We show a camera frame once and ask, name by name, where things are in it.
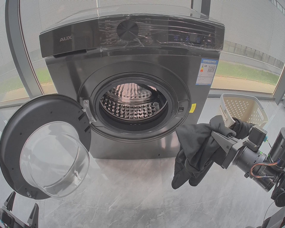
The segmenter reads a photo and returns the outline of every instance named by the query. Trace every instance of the control knob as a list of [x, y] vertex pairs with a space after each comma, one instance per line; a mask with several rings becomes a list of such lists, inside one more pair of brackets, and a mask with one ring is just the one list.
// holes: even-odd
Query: control knob
[[133, 40], [139, 33], [138, 25], [131, 20], [122, 21], [117, 27], [117, 34], [121, 40]]

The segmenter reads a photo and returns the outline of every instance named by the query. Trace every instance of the stainless steel drum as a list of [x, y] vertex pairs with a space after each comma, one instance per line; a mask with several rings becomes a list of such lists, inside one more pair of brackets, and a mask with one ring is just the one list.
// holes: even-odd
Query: stainless steel drum
[[111, 116], [130, 121], [157, 116], [167, 105], [166, 98], [156, 88], [136, 83], [112, 88], [100, 102]]

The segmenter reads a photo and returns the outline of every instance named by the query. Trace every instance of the black cloth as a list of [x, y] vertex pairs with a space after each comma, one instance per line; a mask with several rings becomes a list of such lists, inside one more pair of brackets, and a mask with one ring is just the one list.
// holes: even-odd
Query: black cloth
[[223, 161], [223, 149], [211, 136], [216, 131], [226, 137], [234, 136], [243, 139], [248, 135], [253, 124], [248, 124], [235, 119], [236, 123], [231, 129], [225, 127], [221, 115], [215, 116], [210, 123], [183, 125], [176, 128], [180, 151], [175, 159], [174, 177], [172, 187], [174, 189], [189, 181], [191, 186], [197, 186], [213, 162], [219, 164]]

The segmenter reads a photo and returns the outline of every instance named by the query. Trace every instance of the aux logo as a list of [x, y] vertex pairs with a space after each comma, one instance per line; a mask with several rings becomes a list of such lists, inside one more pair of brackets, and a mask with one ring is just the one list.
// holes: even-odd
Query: aux logo
[[59, 41], [59, 42], [65, 41], [65, 40], [69, 40], [69, 39], [71, 40], [72, 37], [71, 37], [71, 36], [63, 37], [63, 38], [60, 38], [60, 41]]

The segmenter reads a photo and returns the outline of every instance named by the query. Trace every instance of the beige laundry basket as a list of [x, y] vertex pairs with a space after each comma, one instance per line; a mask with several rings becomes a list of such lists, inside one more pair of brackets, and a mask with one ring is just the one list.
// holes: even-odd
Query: beige laundry basket
[[233, 117], [261, 127], [268, 122], [268, 117], [259, 100], [242, 94], [222, 94], [218, 115], [223, 116], [226, 127], [235, 123]]

